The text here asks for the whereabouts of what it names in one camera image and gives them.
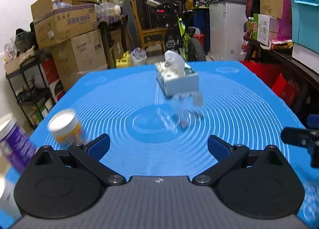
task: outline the refrigerator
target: refrigerator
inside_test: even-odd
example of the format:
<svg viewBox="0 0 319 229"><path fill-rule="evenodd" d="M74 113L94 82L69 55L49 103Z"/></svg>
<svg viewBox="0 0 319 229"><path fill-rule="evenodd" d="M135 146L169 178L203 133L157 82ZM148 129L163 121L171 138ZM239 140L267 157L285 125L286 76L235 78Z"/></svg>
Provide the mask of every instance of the refrigerator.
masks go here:
<svg viewBox="0 0 319 229"><path fill-rule="evenodd" d="M244 60L241 44L244 36L247 0L216 0L209 5L211 54L213 60Z"/></svg>

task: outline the purple container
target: purple container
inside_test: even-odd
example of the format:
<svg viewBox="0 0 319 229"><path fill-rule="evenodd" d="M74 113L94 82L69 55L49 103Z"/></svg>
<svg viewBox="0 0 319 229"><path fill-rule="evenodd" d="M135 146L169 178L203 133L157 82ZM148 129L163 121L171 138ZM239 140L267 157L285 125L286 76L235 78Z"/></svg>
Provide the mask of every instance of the purple container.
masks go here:
<svg viewBox="0 0 319 229"><path fill-rule="evenodd" d="M0 148L11 165L21 174L37 149L17 126L12 113L0 118Z"/></svg>
<svg viewBox="0 0 319 229"><path fill-rule="evenodd" d="M292 38L291 1L284 0L284 9L282 12L277 39L291 40L291 38Z"/></svg>

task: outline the bicycle wheel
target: bicycle wheel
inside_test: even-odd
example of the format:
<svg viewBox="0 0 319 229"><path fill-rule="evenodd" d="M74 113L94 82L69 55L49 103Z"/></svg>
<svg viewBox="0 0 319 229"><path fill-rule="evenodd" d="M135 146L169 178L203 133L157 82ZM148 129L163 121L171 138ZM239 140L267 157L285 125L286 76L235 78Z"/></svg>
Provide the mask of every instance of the bicycle wheel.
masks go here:
<svg viewBox="0 0 319 229"><path fill-rule="evenodd" d="M168 50L178 51L178 34L171 29L168 29L164 34L164 44Z"/></svg>
<svg viewBox="0 0 319 229"><path fill-rule="evenodd" d="M188 60L187 61L206 61L206 54L195 38L188 41Z"/></svg>

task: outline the black clamp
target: black clamp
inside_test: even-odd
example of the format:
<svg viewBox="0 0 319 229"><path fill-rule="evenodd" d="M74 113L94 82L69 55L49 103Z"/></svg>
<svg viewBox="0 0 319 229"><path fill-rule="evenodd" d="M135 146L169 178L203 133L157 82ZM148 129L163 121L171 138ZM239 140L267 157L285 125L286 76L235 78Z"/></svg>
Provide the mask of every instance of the black clamp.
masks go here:
<svg viewBox="0 0 319 229"><path fill-rule="evenodd" d="M285 144L306 148L311 157L310 166L319 168L319 115L310 115L307 124L314 129L286 127L280 138Z"/></svg>

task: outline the table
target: table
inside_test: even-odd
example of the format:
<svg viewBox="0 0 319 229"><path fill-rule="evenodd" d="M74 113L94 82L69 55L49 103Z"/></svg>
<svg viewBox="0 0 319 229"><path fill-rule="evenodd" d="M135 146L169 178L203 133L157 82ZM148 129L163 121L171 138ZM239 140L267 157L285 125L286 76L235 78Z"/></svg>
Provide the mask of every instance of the table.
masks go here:
<svg viewBox="0 0 319 229"><path fill-rule="evenodd" d="M257 42L256 40L250 39L246 36L244 36L243 38L244 38L244 40L257 46L258 49L263 50L264 52L267 52L271 56L280 60L283 64L288 66L294 72L301 74L313 87L315 87L317 90L319 90L319 75L318 75L318 73L316 73L312 69L308 68L307 66L305 66L301 62L294 59L291 56L291 54L265 50L265 49L260 47L260 43Z"/></svg>
<svg viewBox="0 0 319 229"><path fill-rule="evenodd" d="M99 18L97 20L98 23L98 29L101 31L101 38L104 48L104 53L107 61L107 68L115 68L115 58L113 53L111 52L112 46L108 43L109 40L111 40L110 36L110 30L112 28L115 29L121 29L121 42L122 42L122 48L125 51L127 51L129 46L127 46L127 42L129 40L129 34L127 30L127 20L128 15L119 15L119 16L106 16Z"/></svg>
<svg viewBox="0 0 319 229"><path fill-rule="evenodd" d="M81 79L54 106L31 136L37 145L63 149L47 131L47 123L57 112L72 108L90 140L102 133L111 137L104 165L123 175L189 176L217 163L208 152L207 138L215 134L230 144L242 143L250 149L275 144L290 162L303 183L319 184L319 172L310 167L305 149L284 145L283 127L300 127L295 114L260 79L237 61L195 62L190 64L200 76L204 96L204 118L184 131L167 130L162 114L174 114L157 80L153 65L92 72ZM18 175L13 169L7 177ZM313 225L308 202L299 218ZM1 226L7 226L7 219Z"/></svg>

